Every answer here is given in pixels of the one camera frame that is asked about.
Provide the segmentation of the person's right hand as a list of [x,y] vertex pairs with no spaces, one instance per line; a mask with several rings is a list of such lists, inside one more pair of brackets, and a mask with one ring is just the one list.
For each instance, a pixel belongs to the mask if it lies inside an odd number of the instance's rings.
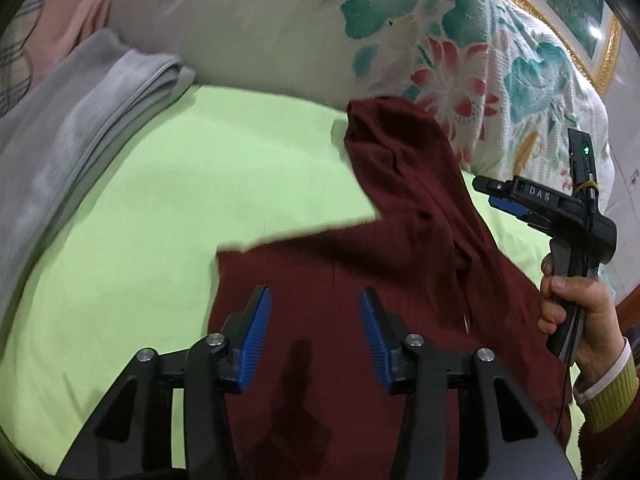
[[608,286],[591,278],[556,274],[551,255],[542,260],[541,271],[544,277],[540,282],[538,330],[550,336],[565,321],[561,299],[585,310],[584,333],[575,362],[582,376],[579,385],[584,389],[592,387],[614,366],[626,346]]

